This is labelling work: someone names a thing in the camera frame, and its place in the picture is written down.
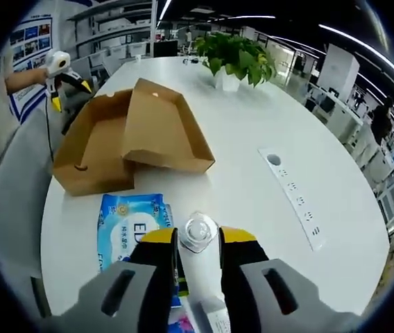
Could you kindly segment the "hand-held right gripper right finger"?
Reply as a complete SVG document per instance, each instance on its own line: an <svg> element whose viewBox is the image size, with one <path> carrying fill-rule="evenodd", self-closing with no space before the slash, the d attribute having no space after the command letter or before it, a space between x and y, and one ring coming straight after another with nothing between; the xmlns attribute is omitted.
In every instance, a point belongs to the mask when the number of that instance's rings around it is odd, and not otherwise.
<svg viewBox="0 0 394 333"><path fill-rule="evenodd" d="M326 305L318 287L249 232L219 228L221 289L232 332L353 332L355 315Z"/></svg>

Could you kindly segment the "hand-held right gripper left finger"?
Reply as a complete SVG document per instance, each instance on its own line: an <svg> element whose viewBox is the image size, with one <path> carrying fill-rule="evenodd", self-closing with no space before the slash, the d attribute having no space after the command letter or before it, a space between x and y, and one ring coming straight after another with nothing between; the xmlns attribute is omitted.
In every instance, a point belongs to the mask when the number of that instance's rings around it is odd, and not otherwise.
<svg viewBox="0 0 394 333"><path fill-rule="evenodd" d="M178 231L149 232L127 262L91 279L58 316L59 332L167 332L175 292Z"/></svg>

